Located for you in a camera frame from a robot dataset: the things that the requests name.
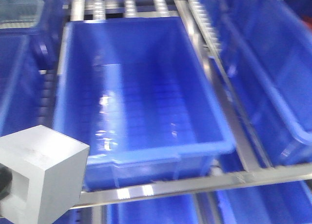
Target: white cube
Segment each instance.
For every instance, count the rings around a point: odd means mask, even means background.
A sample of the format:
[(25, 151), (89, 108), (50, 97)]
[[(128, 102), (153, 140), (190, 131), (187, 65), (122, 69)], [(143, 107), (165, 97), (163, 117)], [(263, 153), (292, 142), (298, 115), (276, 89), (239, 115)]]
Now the white cube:
[(51, 224), (79, 200), (89, 146), (39, 125), (0, 138), (12, 170), (0, 214), (15, 224)]

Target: blue plastic bin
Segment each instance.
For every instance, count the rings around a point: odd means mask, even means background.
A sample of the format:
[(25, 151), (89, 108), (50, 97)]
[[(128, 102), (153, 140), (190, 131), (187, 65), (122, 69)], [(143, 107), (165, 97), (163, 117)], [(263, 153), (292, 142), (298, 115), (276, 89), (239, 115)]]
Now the blue plastic bin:
[(90, 144), (89, 190), (206, 175), (234, 149), (181, 19), (71, 22), (54, 129)]
[(273, 164), (312, 161), (312, 35), (277, 0), (234, 0), (221, 58)]
[(43, 78), (29, 37), (0, 35), (0, 136), (37, 125)]
[(64, 20), (64, 0), (42, 0), (42, 14), (37, 25), (30, 28), (4, 28), (0, 34), (27, 34), (31, 36), (31, 46), (36, 54), (39, 69), (53, 68), (58, 60), (58, 51)]
[[(220, 157), (224, 172), (241, 171), (235, 155)], [(304, 181), (217, 191), (225, 224), (312, 223), (312, 194)]]
[(107, 206), (107, 224), (197, 224), (191, 195)]

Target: metal rail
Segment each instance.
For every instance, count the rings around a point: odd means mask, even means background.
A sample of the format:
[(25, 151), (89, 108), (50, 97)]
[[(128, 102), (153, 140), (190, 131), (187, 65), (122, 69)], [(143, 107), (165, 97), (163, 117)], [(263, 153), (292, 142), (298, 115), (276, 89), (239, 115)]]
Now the metal rail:
[(253, 172), (240, 171), (221, 176), (157, 182), (96, 192), (82, 192), (80, 201), (73, 208), (307, 179), (312, 179), (311, 164), (278, 166), (276, 168), (259, 169)]

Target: metal bar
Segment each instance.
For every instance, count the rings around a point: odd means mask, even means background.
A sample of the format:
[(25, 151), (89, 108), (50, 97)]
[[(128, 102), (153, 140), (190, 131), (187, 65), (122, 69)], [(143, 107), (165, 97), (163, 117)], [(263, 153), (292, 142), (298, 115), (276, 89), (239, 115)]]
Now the metal bar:
[(91, 224), (102, 224), (102, 206), (92, 207)]
[[(201, 16), (198, 13), (198, 6), (199, 6), (199, 2), (197, 3), (191, 3), (190, 4), (190, 10), (191, 13), (194, 16), (194, 19), (203, 35), (203, 38), (206, 42), (206, 44), (208, 45), (208, 48), (212, 54), (212, 56), (214, 57), (214, 60), (218, 66), (218, 69), (221, 72), (222, 78), (224, 80), (224, 82), (226, 83), (230, 93), (231, 93), (231, 97), (233, 98), (235, 104), (237, 105), (237, 110), (241, 116), (241, 119), (243, 120), (243, 123), (245, 124), (253, 143), (255, 144), (255, 147), (257, 149), (257, 152), (259, 153), (263, 163), (265, 164), (266, 167), (271, 167), (272, 163), (269, 160), (268, 155), (266, 154), (265, 150), (263, 149), (262, 143), (260, 142), (260, 140), (258, 139), (258, 136), (256, 135), (256, 132), (254, 130), (254, 128), (251, 126), (251, 123), (248, 119), (247, 113), (243, 107), (243, 105), (241, 104), (239, 97), (237, 96), (235, 89), (233, 88), (229, 78), (227, 77), (227, 74), (225, 72), (225, 69), (223, 67), (223, 64), (221, 62), (221, 59), (219, 58), (219, 54), (218, 54), (218, 47), (216, 46), (216, 41), (213, 41), (211, 39), (211, 36), (209, 35), (209, 32), (207, 31), (207, 27), (209, 28), (209, 26), (205, 25), (205, 23), (203, 22)], [(241, 138), (241, 134), (237, 134), (236, 133), (236, 127), (235, 125), (233, 127), (231, 127), (232, 131), (234, 132), (234, 135), (236, 137), (236, 140), (238, 140), (237, 137)], [(252, 170), (255, 169), (257, 167), (256, 164), (252, 163), (252, 161), (254, 161), (254, 159), (256, 159), (254, 152), (251, 148), (251, 145), (249, 142), (239, 142), (237, 141), (237, 153), (242, 161), (242, 164), (244, 166), (244, 168), (246, 170)]]
[(200, 203), (200, 200), (197, 197), (197, 194), (193, 195), (193, 203), (194, 203), (195, 210), (196, 210), (198, 224), (209, 224), (207, 218), (202, 214), (203, 205)]
[(165, 0), (154, 0), (155, 9), (160, 17), (169, 17), (168, 6)]
[(242, 171), (227, 173), (221, 176), (156, 182), (96, 192), (82, 192), (80, 201), (73, 208), (307, 179), (312, 179), (312, 164), (278, 166), (276, 168), (265, 168), (252, 172)]
[(200, 223), (223, 224), (215, 192), (194, 194), (193, 201)]
[(83, 20), (85, 0), (72, 0), (72, 11), (70, 20)]
[(125, 18), (137, 18), (137, 6), (135, 0), (125, 0)]
[(93, 20), (105, 20), (105, 2), (103, 0), (94, 0), (93, 4)]
[[(191, 27), (193, 30), (193, 34), (196, 34), (197, 28), (194, 27), (194, 19), (192, 17), (191, 12), (187, 8), (186, 0), (174, 0), (177, 10), (185, 24), (186, 28)], [(205, 73), (209, 80), (211, 81), (214, 91), (218, 97), (218, 100), (221, 104), (222, 110), (226, 116), (226, 119), (229, 123), (229, 126), (234, 134), (236, 140), (236, 150), (240, 157), (241, 163), (246, 171), (252, 171), (260, 168), (259, 162), (254, 154), (252, 146), (250, 142), (245, 136), (244, 130), (237, 119), (237, 115), (228, 100), (228, 97), (224, 91), (222, 83), (218, 77), (216, 71), (214, 71), (213, 67), (210, 66), (209, 62), (207, 62), (207, 54), (202, 55), (202, 47), (198, 47), (199, 44), (194, 44), (197, 46), (195, 49), (197, 53), (199, 53), (199, 58), (202, 59)]]

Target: clear plastic container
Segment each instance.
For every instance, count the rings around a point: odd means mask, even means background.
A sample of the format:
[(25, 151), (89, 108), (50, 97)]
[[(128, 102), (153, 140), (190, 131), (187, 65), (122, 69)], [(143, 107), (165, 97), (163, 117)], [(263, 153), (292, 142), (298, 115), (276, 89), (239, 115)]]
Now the clear plastic container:
[(43, 0), (0, 0), (0, 29), (36, 26), (43, 7)]

